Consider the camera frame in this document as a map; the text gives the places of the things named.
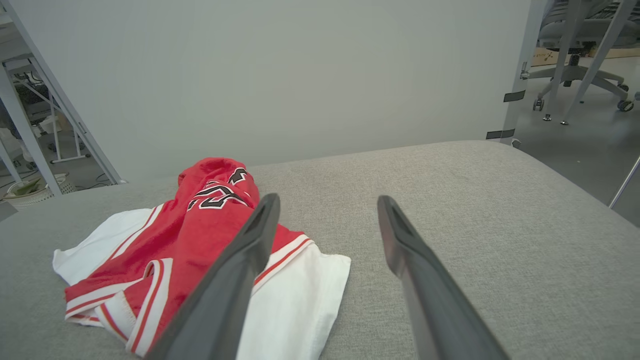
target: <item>gray fabric surface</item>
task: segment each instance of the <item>gray fabric surface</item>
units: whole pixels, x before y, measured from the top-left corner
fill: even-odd
[[[249,171],[261,194],[280,194],[283,225],[352,259],[325,358],[415,357],[400,283],[383,258],[381,194],[400,204],[512,357],[640,356],[640,232],[518,150],[438,143]],[[0,223],[1,359],[128,356],[106,331],[63,322],[52,252],[113,213],[169,199],[175,183],[73,193]]]

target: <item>concrete floor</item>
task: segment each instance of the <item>concrete floor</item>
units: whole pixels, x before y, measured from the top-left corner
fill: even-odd
[[[588,66],[590,62],[591,59],[584,58],[580,64]],[[545,68],[547,67],[536,67],[532,70]],[[640,91],[640,58],[607,59],[602,70],[625,76],[630,94]],[[521,109],[515,137],[522,141],[521,150],[608,204],[640,155],[640,101],[637,102],[636,109],[620,113],[616,109],[618,99],[615,96],[590,86],[583,98],[584,104],[577,110],[572,123],[562,126],[562,115],[569,107],[580,82],[574,82],[570,88],[560,88],[559,112],[552,114],[551,122],[542,121],[544,111],[531,110],[537,93],[547,83],[548,79],[529,80],[525,99],[518,102]],[[73,156],[75,145],[72,138],[61,137],[63,156]],[[44,153],[48,160],[55,158],[55,153],[51,151],[45,150]],[[99,183],[108,184],[107,181],[96,180],[102,170],[92,158],[52,165],[52,169],[55,174],[70,173],[74,184],[83,188]],[[27,169],[23,165],[19,171]],[[0,177],[0,186],[11,180],[10,177]],[[0,192],[2,191],[6,191],[6,188],[0,188]],[[640,226],[640,173],[633,178],[615,210]],[[9,204],[0,202],[0,221],[14,212]]]

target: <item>chair caster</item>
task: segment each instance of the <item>chair caster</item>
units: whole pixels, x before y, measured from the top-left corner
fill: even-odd
[[[620,110],[621,113],[626,113],[628,111],[631,111],[631,109],[633,108],[634,108],[633,101],[621,100],[620,102],[618,102],[618,110]]]
[[[542,111],[542,108],[544,108],[544,107],[545,107],[544,99],[536,99],[533,102],[533,111],[536,111],[536,110]]]

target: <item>basketball jersey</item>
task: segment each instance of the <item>basketball jersey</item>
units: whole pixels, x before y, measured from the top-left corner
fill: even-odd
[[[173,200],[115,214],[75,248],[56,250],[54,270],[70,285],[66,321],[104,327],[144,356],[260,200],[253,177],[230,159],[199,161],[178,184]],[[267,266],[253,285],[238,357],[265,351],[319,356],[349,266],[349,258],[326,256],[304,233],[278,225]],[[309,329],[301,329],[305,317]],[[307,346],[293,353],[268,350],[277,341],[286,348],[296,337]]]

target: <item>laundry basket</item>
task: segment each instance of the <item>laundry basket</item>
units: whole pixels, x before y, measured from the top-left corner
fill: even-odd
[[[76,186],[71,183],[67,174],[56,174],[56,181],[58,182],[58,186],[63,194],[71,193],[76,190]],[[36,202],[40,202],[43,200],[47,200],[53,197],[53,193],[49,189],[49,185],[44,188],[25,195],[14,195],[14,191],[25,186],[27,181],[20,181],[19,183],[13,184],[9,190],[7,190],[6,194],[3,197],[3,200],[11,204],[16,210],[22,210],[29,205],[33,205]]]

